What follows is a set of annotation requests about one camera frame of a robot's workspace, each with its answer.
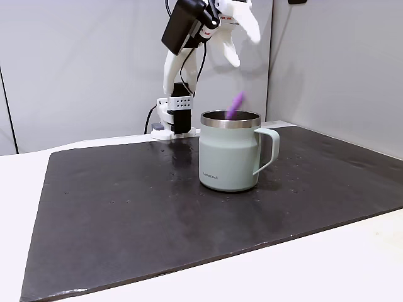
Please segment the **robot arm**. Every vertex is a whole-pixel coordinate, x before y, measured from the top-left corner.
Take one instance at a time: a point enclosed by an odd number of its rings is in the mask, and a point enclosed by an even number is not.
[[[251,6],[251,0],[177,1],[162,37],[169,49],[164,66],[167,98],[157,100],[161,126],[159,130],[153,129],[153,138],[195,136],[190,120],[197,84],[196,50],[211,39],[234,67],[240,66],[232,31],[240,25],[253,43],[260,41],[259,25]],[[186,80],[174,83],[182,69],[186,71]]]

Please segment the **mug handle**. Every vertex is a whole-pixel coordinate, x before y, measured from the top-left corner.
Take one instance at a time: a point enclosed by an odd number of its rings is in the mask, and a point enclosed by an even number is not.
[[[259,173],[263,169],[267,168],[269,165],[271,165],[277,159],[278,152],[280,149],[280,136],[277,132],[275,132],[274,130],[271,130],[271,129],[266,129],[266,128],[256,129],[255,132],[259,133],[259,134],[265,134],[265,135],[268,135],[269,137],[271,137],[271,139],[273,140],[273,147],[271,149],[271,160],[267,164],[262,166],[262,168],[260,168],[256,172],[254,172],[253,176],[255,176],[257,173]]]

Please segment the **black mat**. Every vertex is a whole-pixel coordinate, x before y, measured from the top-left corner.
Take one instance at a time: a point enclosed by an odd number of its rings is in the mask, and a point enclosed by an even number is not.
[[[197,138],[52,154],[21,301],[100,291],[402,208],[402,161],[278,131],[280,157],[240,194],[200,184]]]

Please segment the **purple object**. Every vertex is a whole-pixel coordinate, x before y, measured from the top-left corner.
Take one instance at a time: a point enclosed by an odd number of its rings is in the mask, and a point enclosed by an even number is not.
[[[241,107],[241,104],[245,98],[245,92],[241,91],[232,101],[231,107],[225,113],[225,119],[231,120],[235,112]]]

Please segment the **mug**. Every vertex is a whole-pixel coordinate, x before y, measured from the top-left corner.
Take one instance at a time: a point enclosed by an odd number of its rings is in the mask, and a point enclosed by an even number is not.
[[[225,110],[201,115],[199,139],[199,178],[202,184],[218,191],[238,192],[258,183],[259,172],[278,157],[280,136],[270,129],[260,128],[257,113],[236,111],[231,120]],[[273,140],[271,160],[259,168],[261,138]]]

